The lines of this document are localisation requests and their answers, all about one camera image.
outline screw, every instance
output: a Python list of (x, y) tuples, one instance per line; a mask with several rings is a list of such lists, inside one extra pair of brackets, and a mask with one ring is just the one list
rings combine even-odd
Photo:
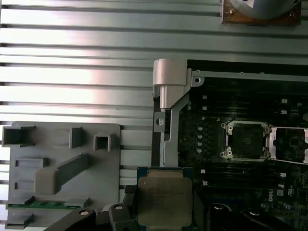
[(162, 126), (162, 125), (164, 125), (165, 122), (164, 122), (163, 119), (159, 119), (159, 120), (158, 120), (158, 123), (159, 123), (159, 126)]
[(82, 216), (85, 216), (85, 215), (89, 214), (89, 212), (88, 211), (81, 211), (79, 214), (82, 215)]

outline metal bracket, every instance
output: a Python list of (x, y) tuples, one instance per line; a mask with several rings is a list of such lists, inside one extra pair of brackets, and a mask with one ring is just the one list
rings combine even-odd
[(160, 97), (160, 108), (171, 108), (191, 88), (191, 69), (187, 60), (158, 59), (154, 62), (154, 97)]
[(165, 134), (161, 133), (161, 147), (160, 147), (160, 166), (162, 167), (177, 167), (178, 160), (178, 139), (179, 139), (179, 118), (180, 111), (187, 105), (189, 95), (186, 94), (171, 108), (170, 121), (170, 139), (164, 141)]
[[(197, 74), (199, 74), (201, 71), (200, 70), (196, 70), (195, 71)], [(204, 76), (192, 76), (192, 84), (191, 87), (199, 87), (201, 85), (204, 84)]]

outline motherboard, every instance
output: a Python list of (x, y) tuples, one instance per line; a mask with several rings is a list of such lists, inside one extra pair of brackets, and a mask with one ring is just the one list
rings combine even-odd
[(179, 166), (213, 203), (308, 230), (308, 96), (261, 80), (206, 78), (180, 112)]

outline aluminum ribbed panel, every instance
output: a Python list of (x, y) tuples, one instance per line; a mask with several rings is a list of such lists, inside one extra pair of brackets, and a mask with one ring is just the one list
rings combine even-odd
[(308, 64), (308, 2), (286, 28), (221, 25), (219, 0), (1, 1), (0, 121), (119, 123), (122, 185), (151, 162), (155, 59)]

